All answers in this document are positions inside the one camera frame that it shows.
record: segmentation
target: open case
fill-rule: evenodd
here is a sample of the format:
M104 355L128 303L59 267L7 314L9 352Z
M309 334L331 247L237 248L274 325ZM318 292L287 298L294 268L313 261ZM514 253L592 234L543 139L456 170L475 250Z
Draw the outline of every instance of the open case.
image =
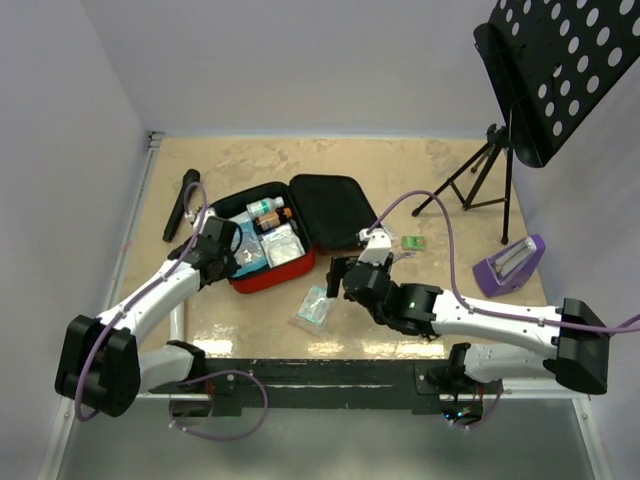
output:
M263 267L230 280L240 293L254 293L304 275L315 265L317 251L352 251L358 232L376 220L376 214L356 180L342 175L301 174L289 185L270 182L249 188L211 204L216 214L231 218L249 203L281 196L291 208L305 254L277 267Z

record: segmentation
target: purple stapler-like device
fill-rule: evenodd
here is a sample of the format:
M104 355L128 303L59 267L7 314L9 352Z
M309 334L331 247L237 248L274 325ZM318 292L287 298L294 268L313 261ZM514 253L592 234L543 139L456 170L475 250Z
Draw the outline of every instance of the purple stapler-like device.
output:
M531 235L485 258L473 267L478 286L487 297L515 292L529 280L545 248L540 235Z

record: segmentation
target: black tripod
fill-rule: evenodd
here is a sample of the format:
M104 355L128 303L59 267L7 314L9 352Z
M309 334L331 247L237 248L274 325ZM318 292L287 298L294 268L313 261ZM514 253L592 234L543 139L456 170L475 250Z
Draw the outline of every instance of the black tripod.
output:
M484 183L484 180L487 178L491 167L496 162L498 155L502 149L507 150L507 174L505 178L504 184L504 197L496 198L495 200L489 200L488 202L481 203L472 203L478 194L478 190ZM462 192L455 184L456 179L462 175L469 167L471 167L471 172L475 173L478 171L480 165L484 164L482 170L480 171L480 175L478 175L478 179L471 187L471 191L467 198L464 198ZM447 181L440 186L435 191L436 195L440 195L447 187L451 187L455 192L456 196L462 202L463 210L470 210L472 208L478 207L486 207L487 205L494 205L496 203L504 202L504 217L502 220L502 244L506 245L509 243L509 207L511 206L511 174L513 171L513 148L511 142L509 141L509 135L507 131L507 127L502 127L498 129L495 124L491 125L487 130L487 143L480 148L469 160L465 162L462 167L460 167L456 173L454 173L451 177L447 179ZM425 200L418 208L416 208L411 215L417 217L422 210L431 203L431 198Z

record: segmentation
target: white bottle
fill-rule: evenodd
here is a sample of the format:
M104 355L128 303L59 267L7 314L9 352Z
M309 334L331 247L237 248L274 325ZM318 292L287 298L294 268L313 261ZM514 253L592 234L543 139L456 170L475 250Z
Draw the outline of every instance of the white bottle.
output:
M248 204L247 212L249 212L251 218L254 219L281 207L284 207L284 199L282 197L263 198L262 200Z

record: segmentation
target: table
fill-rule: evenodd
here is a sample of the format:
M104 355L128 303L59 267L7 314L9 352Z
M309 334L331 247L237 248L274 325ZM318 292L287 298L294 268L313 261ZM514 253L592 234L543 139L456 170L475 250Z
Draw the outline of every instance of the table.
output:
M288 182L299 173L354 177L376 212L402 193L435 190L482 145L466 139L369 138L165 138L152 172L139 228L131 245L122 298L157 271L169 251L192 233L186 223L174 242L162 232L188 168L202 174L209 201L270 181ZM504 189L505 162L499 159L476 201L499 197ZM457 182L463 192L475 176ZM472 266L501 250L502 204L464 212L451 189L441 196L450 209L456 240L458 285L465 295L482 298ZM394 265L398 282L450 288L448 239L442 214L431 204L420 217L411 216L422 197L406 200L387 218L398 236L424 235L427 249ZM194 207L200 200L194 196ZM517 199L511 203L510 239L526 236ZM432 342L406 337L376 325L366 310L336 300L323 328L300 328L294 314L313 285L324 285L329 258L319 257L315 269L298 279L252 295L235 292L227 282L211 285L186 304L186 340L210 357L244 358L446 358L450 347L465 337ZM520 305L543 305L536 274L518 292L497 299ZM141 346L148 351L169 337L168 321Z

